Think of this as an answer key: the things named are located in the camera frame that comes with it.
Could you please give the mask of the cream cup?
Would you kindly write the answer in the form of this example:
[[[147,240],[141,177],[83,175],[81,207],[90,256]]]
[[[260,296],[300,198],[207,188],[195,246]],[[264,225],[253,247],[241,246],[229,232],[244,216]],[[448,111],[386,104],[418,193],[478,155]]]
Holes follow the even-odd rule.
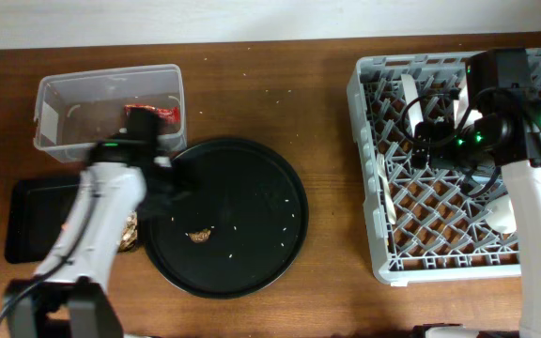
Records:
[[[487,225],[501,234],[512,234],[517,231],[514,209],[510,196],[503,195],[486,205]]]

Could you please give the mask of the white plastic fork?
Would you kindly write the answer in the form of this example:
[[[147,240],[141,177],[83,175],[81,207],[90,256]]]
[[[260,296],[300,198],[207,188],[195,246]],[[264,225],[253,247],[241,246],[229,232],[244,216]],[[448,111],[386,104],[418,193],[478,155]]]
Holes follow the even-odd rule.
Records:
[[[383,193],[384,193],[384,198],[385,198],[387,220],[390,224],[395,225],[397,218],[396,218],[396,212],[394,208],[394,201],[391,196],[389,179],[387,177],[385,157],[383,154],[378,153],[376,159],[377,159],[377,171],[382,182]]]

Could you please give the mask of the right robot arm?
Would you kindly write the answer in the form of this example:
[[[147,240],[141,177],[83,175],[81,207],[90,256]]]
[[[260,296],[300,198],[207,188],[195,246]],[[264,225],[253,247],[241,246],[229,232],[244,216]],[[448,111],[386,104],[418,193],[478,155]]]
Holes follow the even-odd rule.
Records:
[[[401,130],[413,145],[413,164],[472,176],[485,158],[492,180],[502,179],[518,236],[522,310],[518,334],[541,337],[541,97],[523,48],[492,49],[465,63],[467,97],[459,120],[418,122]]]

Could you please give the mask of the grey plate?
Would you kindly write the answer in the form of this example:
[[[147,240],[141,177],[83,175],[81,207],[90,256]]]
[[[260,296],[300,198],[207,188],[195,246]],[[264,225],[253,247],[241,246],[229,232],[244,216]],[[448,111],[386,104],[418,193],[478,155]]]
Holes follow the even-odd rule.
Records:
[[[403,114],[403,117],[409,122],[410,134],[414,135],[417,124],[424,121],[419,94],[411,75],[402,74],[401,82],[407,108],[407,112]]]

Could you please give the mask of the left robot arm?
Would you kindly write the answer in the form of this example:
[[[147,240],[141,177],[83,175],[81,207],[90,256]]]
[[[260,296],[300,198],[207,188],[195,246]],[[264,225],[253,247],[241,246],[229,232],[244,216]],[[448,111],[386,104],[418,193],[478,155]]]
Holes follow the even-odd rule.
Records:
[[[10,336],[125,336],[107,285],[127,220],[162,215],[192,191],[162,157],[162,125],[158,114],[131,108],[125,131],[91,148],[54,246],[32,278],[6,288],[0,327]]]

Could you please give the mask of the pile of rice and shells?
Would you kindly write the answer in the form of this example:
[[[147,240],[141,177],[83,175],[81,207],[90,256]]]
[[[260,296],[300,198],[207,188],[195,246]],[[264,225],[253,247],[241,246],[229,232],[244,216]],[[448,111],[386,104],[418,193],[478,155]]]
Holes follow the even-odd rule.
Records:
[[[127,217],[117,251],[119,253],[124,253],[124,252],[128,252],[132,250],[137,244],[137,239],[138,239],[138,218],[137,218],[137,212],[133,211]]]

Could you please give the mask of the red snack wrapper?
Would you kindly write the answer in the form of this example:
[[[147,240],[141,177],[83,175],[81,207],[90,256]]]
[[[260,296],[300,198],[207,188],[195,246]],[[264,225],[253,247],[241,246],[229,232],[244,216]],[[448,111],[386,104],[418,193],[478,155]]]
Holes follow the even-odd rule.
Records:
[[[151,113],[158,115],[166,124],[177,124],[181,121],[180,110],[178,107],[173,108],[158,108],[144,104],[128,104],[124,106],[126,115],[129,115],[132,110],[145,109]]]

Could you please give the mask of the pink bowl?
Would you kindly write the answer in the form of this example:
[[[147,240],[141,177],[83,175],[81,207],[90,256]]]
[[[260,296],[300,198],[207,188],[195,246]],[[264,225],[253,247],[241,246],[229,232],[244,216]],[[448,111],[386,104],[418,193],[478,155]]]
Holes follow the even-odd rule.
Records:
[[[458,93],[458,98],[453,102],[453,117],[454,117],[454,126],[457,127],[465,114],[467,108],[469,107],[469,93],[467,86],[467,79],[463,78],[460,84],[457,87],[460,92]]]

